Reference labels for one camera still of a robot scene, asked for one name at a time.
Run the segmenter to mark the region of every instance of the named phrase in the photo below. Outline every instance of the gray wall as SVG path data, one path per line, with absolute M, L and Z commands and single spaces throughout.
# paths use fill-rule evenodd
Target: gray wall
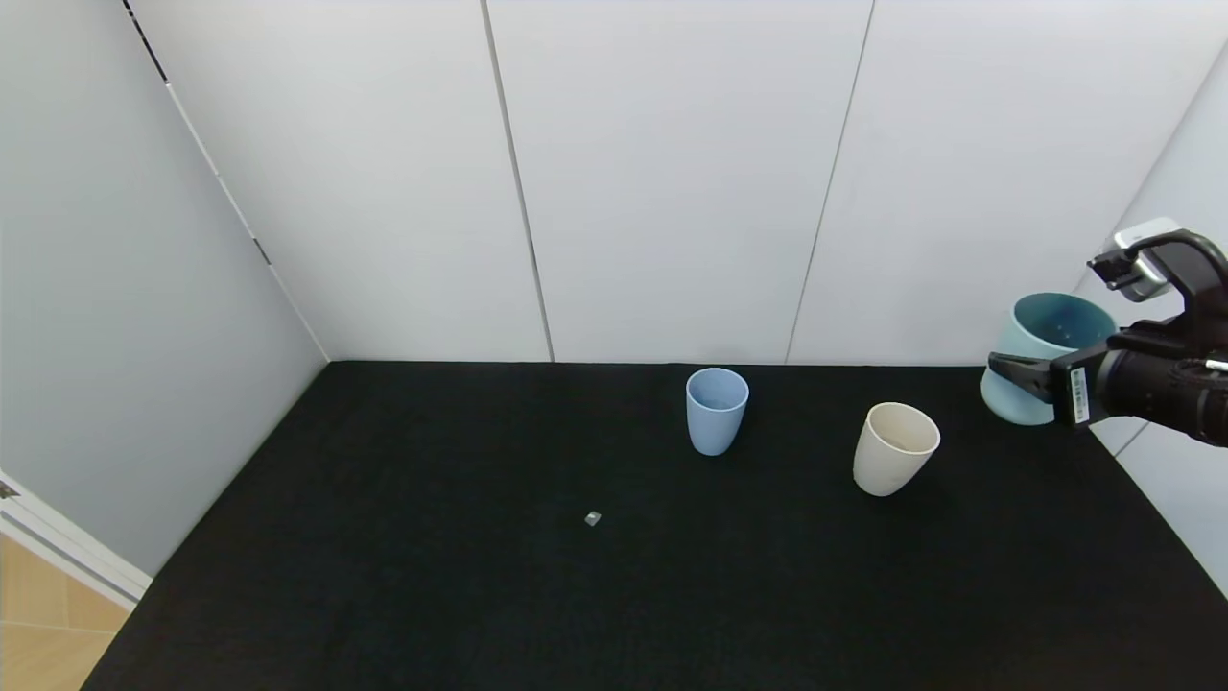
M 0 4 L 0 468 L 152 574 L 324 365 L 120 0 Z
M 1156 216 L 1169 216 L 1228 249 L 1228 48 L 1219 54 L 1121 226 Z M 1136 304 L 1110 292 L 1090 271 L 1079 293 L 1124 324 L 1167 318 L 1183 309 L 1175 290 Z M 1158 425 L 1138 432 L 1142 425 L 1120 420 L 1097 434 L 1110 450 L 1130 442 L 1117 460 L 1228 595 L 1228 450 Z

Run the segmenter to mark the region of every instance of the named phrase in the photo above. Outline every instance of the white wall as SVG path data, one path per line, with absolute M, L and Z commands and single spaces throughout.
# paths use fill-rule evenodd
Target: white wall
M 330 358 L 549 358 L 476 0 L 131 4 Z
M 783 363 L 869 0 L 492 0 L 560 361 Z
M 324 360 L 115 1 L 0 4 L 0 465 L 155 573 Z
M 878 0 L 790 363 L 980 365 L 1070 290 L 1228 37 L 1228 2 Z
M 1228 250 L 1226 53 L 1221 53 L 1121 226 L 1156 216 L 1169 216 Z M 1111 293 L 1094 275 L 1087 276 L 1079 292 L 1104 306 L 1122 324 L 1170 317 L 1183 308 L 1175 291 L 1136 304 Z M 1121 419 L 1099 427 L 1097 433 L 1113 450 L 1133 438 L 1142 425 Z M 1228 450 L 1149 425 L 1117 459 L 1228 594 Z
M 539 303 L 479 0 L 134 4 L 334 358 L 545 360 L 544 303 L 561 361 L 981 363 L 1228 38 L 1218 0 L 490 0 Z

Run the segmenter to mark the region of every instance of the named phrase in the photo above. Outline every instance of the white cup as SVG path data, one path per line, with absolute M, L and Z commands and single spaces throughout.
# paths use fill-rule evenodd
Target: white cup
M 893 495 L 912 480 L 939 442 L 930 416 L 904 404 L 879 404 L 866 414 L 852 479 L 876 497 Z

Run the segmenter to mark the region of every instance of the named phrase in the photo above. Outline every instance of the cup rim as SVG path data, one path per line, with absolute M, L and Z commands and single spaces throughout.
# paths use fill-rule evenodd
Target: cup rim
M 921 419 L 925 420 L 927 423 L 930 423 L 930 428 L 933 430 L 933 446 L 926 449 L 925 452 L 910 452 L 907 449 L 900 449 L 895 444 L 892 444 L 890 442 L 879 437 L 878 431 L 874 430 L 874 425 L 869 422 L 869 419 L 874 415 L 874 411 L 888 406 L 912 411 L 914 414 L 921 416 Z M 866 412 L 866 430 L 868 430 L 869 433 L 874 436 L 874 439 L 882 442 L 883 446 L 887 447 L 888 449 L 892 449 L 893 452 L 899 452 L 900 454 L 907 454 L 909 457 L 925 457 L 928 454 L 933 454 L 938 449 L 938 446 L 942 444 L 942 431 L 938 430 L 938 425 L 933 422 L 933 419 L 925 415 L 925 411 L 921 411 L 920 409 L 916 409 L 907 404 L 900 404 L 896 401 L 883 401 L 882 404 L 876 404 L 871 406 L 869 411 Z
M 700 404 L 699 400 L 695 399 L 695 396 L 691 396 L 691 393 L 690 393 L 690 384 L 691 384 L 691 382 L 694 382 L 696 377 L 699 377 L 699 376 L 701 376 L 701 374 L 704 374 L 706 372 L 723 372 L 723 373 L 727 373 L 727 374 L 732 374 L 734 378 L 737 378 L 737 380 L 739 383 L 742 383 L 742 398 L 738 399 L 738 403 L 734 404 L 734 405 L 732 405 L 732 406 L 729 406 L 728 409 L 711 409 L 709 406 L 705 406 L 704 404 Z M 691 404 L 695 404 L 696 406 L 699 406 L 700 409 L 702 409 L 705 411 L 711 411 L 713 414 L 727 414 L 729 411 L 736 411 L 736 410 L 740 409 L 742 406 L 744 406 L 747 404 L 747 401 L 749 399 L 750 399 L 750 385 L 747 384 L 745 379 L 742 379 L 740 374 L 738 374 L 738 373 L 736 373 L 736 372 L 733 372 L 731 369 L 726 369 L 726 368 L 704 368 L 701 371 L 696 371 L 695 373 L 693 373 L 690 377 L 686 378 L 686 400 L 690 401 Z
M 1073 295 L 1071 292 L 1061 292 L 1059 290 L 1041 290 L 1039 292 L 1028 292 L 1027 295 L 1024 295 L 1024 296 L 1019 297 L 1018 299 L 1016 299 L 1013 304 L 1011 304 L 1011 323 L 1016 328 L 1018 328 L 1019 331 L 1023 333 L 1023 335 L 1028 340 L 1033 340 L 1035 342 L 1040 342 L 1041 345 L 1045 345 L 1046 349 L 1055 349 L 1056 351 L 1059 351 L 1061 353 L 1073 353 L 1074 351 L 1078 351 L 1078 349 L 1071 349 L 1071 347 L 1067 347 L 1067 345 L 1060 345 L 1057 342 L 1050 342 L 1049 340 L 1045 340 L 1044 338 L 1036 335 L 1035 333 L 1032 333 L 1030 330 L 1028 330 L 1027 326 L 1024 326 L 1022 323 L 1019 323 L 1019 317 L 1016 313 L 1019 309 L 1019 302 L 1027 299 L 1028 297 L 1033 297 L 1035 295 L 1061 295 L 1062 297 L 1070 297 L 1072 299 L 1083 302 L 1084 304 L 1087 304 L 1087 306 L 1092 307 L 1093 309 L 1097 309 L 1100 313 L 1103 313 L 1104 315 L 1109 317 L 1109 323 L 1111 323 L 1114 325 L 1114 328 L 1117 326 L 1117 319 L 1113 318 L 1113 314 L 1110 314 L 1108 312 L 1108 309 L 1105 309 L 1100 304 L 1097 304 L 1095 302 L 1088 299 L 1087 297 L 1079 297 L 1078 295 Z

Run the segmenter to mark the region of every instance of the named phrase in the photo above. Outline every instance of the blue cup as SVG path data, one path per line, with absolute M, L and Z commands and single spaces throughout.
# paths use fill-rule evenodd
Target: blue cup
M 1020 297 L 998 338 L 996 351 L 1007 356 L 1051 361 L 1081 351 L 1116 333 L 1108 312 L 1066 292 L 1034 292 Z M 1054 407 L 1002 377 L 985 369 L 981 399 L 997 417 L 1014 425 L 1054 422 Z
M 742 427 L 750 388 L 747 380 L 721 368 L 699 371 L 686 380 L 686 431 L 695 450 L 720 457 Z

